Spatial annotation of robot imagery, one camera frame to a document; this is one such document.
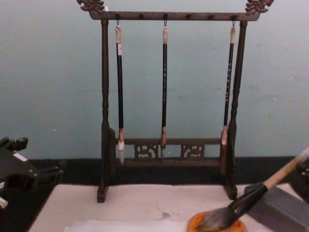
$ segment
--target white label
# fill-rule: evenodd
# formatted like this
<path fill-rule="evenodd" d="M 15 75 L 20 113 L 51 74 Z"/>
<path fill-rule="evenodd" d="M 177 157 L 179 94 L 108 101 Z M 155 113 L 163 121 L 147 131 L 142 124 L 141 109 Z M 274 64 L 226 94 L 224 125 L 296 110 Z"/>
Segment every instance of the white label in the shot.
<path fill-rule="evenodd" d="M 121 46 L 121 43 L 118 44 L 118 55 L 121 56 L 121 49 L 122 49 L 122 46 Z"/>
<path fill-rule="evenodd" d="M 27 159 L 25 157 L 23 157 L 22 155 L 20 155 L 18 153 L 13 154 L 13 156 L 15 156 L 16 158 L 20 159 L 23 162 L 27 161 Z"/>

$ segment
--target orange dish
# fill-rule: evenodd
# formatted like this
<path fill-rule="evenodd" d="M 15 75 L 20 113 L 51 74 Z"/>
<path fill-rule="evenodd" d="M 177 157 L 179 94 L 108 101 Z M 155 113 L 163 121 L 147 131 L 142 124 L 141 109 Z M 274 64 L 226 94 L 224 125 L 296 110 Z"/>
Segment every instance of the orange dish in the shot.
<path fill-rule="evenodd" d="M 195 214 L 188 222 L 187 232 L 197 232 L 195 227 L 204 219 L 208 212 L 201 212 Z M 240 221 L 237 220 L 234 224 L 221 232 L 248 232 L 246 226 Z"/>

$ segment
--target wooden foot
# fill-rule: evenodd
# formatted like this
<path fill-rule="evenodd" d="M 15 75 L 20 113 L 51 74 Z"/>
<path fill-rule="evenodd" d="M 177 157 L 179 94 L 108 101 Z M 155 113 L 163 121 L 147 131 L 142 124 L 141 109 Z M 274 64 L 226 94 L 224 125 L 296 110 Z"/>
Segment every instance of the wooden foot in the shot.
<path fill-rule="evenodd" d="M 106 192 L 107 192 L 108 186 L 105 188 L 102 188 L 101 186 L 97 190 L 97 202 L 98 203 L 104 203 L 106 199 Z"/>
<path fill-rule="evenodd" d="M 224 189 L 225 189 L 225 192 L 226 192 L 227 196 L 229 197 L 229 199 L 235 200 L 237 198 L 237 187 L 236 187 L 236 185 L 230 185 L 228 183 L 225 183 Z"/>

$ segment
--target wooden post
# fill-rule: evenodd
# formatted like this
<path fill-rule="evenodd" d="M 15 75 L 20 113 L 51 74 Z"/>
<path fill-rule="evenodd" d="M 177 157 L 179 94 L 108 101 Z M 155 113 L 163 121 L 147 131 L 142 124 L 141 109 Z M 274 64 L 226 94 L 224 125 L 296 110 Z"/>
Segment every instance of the wooden post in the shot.
<path fill-rule="evenodd" d="M 230 199 L 236 199 L 237 188 L 235 185 L 235 139 L 236 139 L 236 115 L 238 107 L 238 97 L 240 92 L 241 72 L 243 63 L 243 54 L 245 49 L 246 27 L 248 22 L 240 22 L 239 42 L 235 66 L 235 76 L 233 85 L 233 100 L 231 109 L 231 119 L 228 124 L 227 136 L 227 155 L 226 155 L 226 172 L 225 172 L 225 190 Z"/>
<path fill-rule="evenodd" d="M 108 20 L 102 20 L 102 115 L 101 126 L 101 182 L 97 192 L 97 202 L 102 203 L 106 198 L 106 191 L 109 185 L 109 129 L 108 121 L 108 95 L 109 95 L 109 63 L 108 63 Z"/>

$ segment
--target brush hanger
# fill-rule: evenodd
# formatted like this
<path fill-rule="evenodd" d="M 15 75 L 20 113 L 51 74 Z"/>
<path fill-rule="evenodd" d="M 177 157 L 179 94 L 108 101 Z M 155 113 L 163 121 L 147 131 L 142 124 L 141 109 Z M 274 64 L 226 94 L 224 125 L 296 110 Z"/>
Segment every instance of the brush hanger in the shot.
<path fill-rule="evenodd" d="M 239 42 L 236 57 L 235 75 L 233 83 L 233 99 L 230 121 L 228 124 L 227 153 L 217 159 L 205 156 L 206 145 L 220 145 L 222 139 L 217 138 L 167 138 L 166 145 L 180 146 L 178 158 L 160 158 L 160 138 L 125 138 L 126 145 L 134 145 L 135 157 L 125 159 L 125 167 L 159 167 L 159 166 L 193 166 L 217 167 L 223 179 L 223 186 L 230 199 L 237 196 L 235 185 L 235 139 L 236 115 L 241 82 L 243 53 L 245 46 L 246 27 L 248 22 L 257 21 L 261 13 L 268 11 L 266 6 L 271 6 L 274 0 L 248 0 L 244 13 L 198 13 L 198 12 L 133 12 L 133 11 L 107 11 L 100 0 L 77 0 L 82 5 L 81 9 L 88 11 L 93 20 L 101 21 L 102 28 L 102 128 L 101 128 L 101 182 L 98 188 L 97 201 L 104 202 L 106 191 L 111 178 L 117 172 L 119 163 L 115 157 L 118 139 L 115 131 L 109 125 L 109 45 L 108 25 L 110 20 L 136 20 L 136 21 L 238 21 L 240 25 Z"/>

